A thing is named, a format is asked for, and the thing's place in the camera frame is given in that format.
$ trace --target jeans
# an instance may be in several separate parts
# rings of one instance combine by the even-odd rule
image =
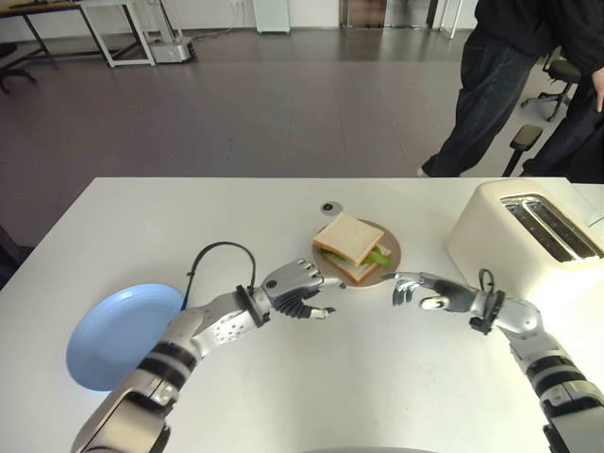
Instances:
[[[568,106],[566,117],[539,150],[524,163],[532,176],[565,176],[573,155],[604,123],[604,113],[596,110],[596,91],[590,77],[584,77]]]
[[[463,47],[455,127],[422,169],[459,176],[474,167],[510,118],[537,56],[525,54],[479,26]]]

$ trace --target blue plate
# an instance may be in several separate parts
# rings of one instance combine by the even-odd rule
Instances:
[[[145,283],[110,295],[79,322],[67,344],[67,369],[78,384],[112,390],[143,359],[180,311],[182,294]]]

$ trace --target shoe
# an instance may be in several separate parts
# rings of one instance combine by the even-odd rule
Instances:
[[[428,173],[424,171],[422,167],[417,169],[417,177],[431,177]]]

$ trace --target person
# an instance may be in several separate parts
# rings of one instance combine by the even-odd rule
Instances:
[[[522,176],[567,176],[573,182],[604,182],[604,173],[598,180],[596,170],[604,159],[604,142],[597,139],[601,137],[603,127],[604,113],[597,111],[596,90],[592,80],[584,77],[577,86],[566,117],[537,155],[525,161]],[[591,159],[589,168],[584,159],[586,155]],[[594,175],[591,178],[580,177],[578,172]]]
[[[604,104],[604,0],[479,0],[463,48],[456,123],[419,176],[459,176],[507,123],[540,56],[561,45]]]

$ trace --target sandwich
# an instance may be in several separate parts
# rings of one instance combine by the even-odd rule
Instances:
[[[379,267],[390,265],[392,251],[379,241],[384,232],[344,212],[313,239],[324,259],[361,283]]]

